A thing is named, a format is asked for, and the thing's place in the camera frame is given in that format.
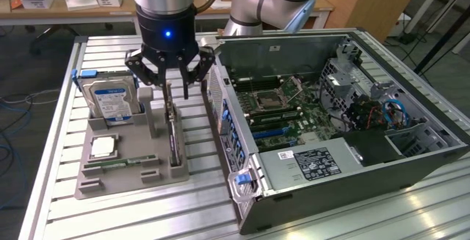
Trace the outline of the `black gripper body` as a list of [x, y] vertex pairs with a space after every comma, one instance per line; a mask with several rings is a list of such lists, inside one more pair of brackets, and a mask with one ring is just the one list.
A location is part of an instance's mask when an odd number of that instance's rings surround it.
[[199, 53], [195, 39], [196, 9], [188, 8], [176, 14], [151, 14], [136, 9], [142, 31], [142, 54], [156, 66], [178, 68], [178, 58], [188, 64]]

